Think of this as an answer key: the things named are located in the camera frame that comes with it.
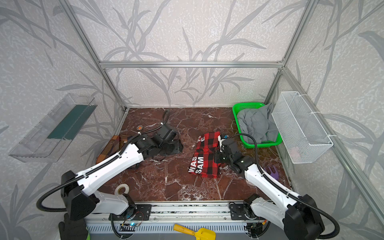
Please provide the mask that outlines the red black plaid shirt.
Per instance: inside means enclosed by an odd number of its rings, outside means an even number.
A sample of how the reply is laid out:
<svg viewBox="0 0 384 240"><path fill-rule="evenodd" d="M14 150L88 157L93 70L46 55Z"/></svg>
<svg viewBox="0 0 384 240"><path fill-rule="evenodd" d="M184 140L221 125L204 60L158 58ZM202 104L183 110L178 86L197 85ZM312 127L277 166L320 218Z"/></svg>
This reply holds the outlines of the red black plaid shirt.
<svg viewBox="0 0 384 240"><path fill-rule="evenodd" d="M208 179L216 179L220 175L220 164L215 163L215 152L219 149L220 135L220 132L210 132L198 138L188 174Z"/></svg>

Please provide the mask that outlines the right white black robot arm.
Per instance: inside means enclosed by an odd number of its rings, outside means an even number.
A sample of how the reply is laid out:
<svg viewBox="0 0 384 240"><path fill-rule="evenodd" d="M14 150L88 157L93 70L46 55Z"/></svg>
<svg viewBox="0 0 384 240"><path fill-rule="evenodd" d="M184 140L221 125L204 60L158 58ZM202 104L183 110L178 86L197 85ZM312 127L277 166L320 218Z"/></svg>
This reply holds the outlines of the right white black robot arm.
<svg viewBox="0 0 384 240"><path fill-rule="evenodd" d="M337 220L319 209L312 197L290 190L262 168L257 148L254 157L250 157L242 154L234 137L218 136L216 140L216 162L228 165L270 198L269 201L257 196L251 198L248 214L252 218L270 221L284 230L290 240L327 240L340 233Z"/></svg>

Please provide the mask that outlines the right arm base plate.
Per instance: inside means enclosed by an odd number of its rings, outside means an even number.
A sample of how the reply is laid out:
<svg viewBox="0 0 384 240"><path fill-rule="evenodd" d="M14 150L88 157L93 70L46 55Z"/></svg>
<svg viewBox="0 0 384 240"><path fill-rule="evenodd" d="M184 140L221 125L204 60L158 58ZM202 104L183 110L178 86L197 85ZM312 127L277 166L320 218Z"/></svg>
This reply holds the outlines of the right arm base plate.
<svg viewBox="0 0 384 240"><path fill-rule="evenodd" d="M229 209L231 220L254 220L256 218L249 204L229 202Z"/></svg>

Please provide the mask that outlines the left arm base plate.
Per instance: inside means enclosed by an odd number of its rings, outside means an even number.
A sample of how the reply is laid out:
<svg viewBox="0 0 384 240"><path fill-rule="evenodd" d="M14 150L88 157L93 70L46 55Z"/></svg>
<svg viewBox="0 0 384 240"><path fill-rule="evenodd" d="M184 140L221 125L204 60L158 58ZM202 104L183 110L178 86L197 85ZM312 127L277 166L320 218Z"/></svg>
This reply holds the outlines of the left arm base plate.
<svg viewBox="0 0 384 240"><path fill-rule="evenodd" d="M129 206L127 210L122 213L123 220L127 221L148 221L150 218L152 205L139 204Z"/></svg>

